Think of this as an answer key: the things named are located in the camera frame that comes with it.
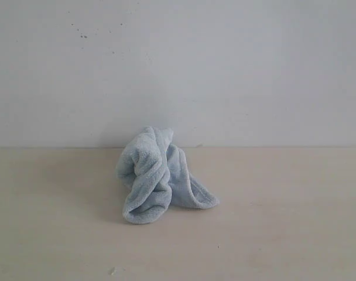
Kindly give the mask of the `light blue terry towel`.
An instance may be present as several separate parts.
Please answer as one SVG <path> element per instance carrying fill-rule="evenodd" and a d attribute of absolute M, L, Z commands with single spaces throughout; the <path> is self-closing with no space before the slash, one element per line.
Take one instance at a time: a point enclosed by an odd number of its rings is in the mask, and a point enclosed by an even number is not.
<path fill-rule="evenodd" d="M 218 205 L 218 198 L 190 173 L 185 152 L 172 140 L 172 129 L 148 126 L 122 151 L 116 174 L 129 189 L 122 209 L 129 223 L 153 223 L 170 205 L 201 210 Z"/>

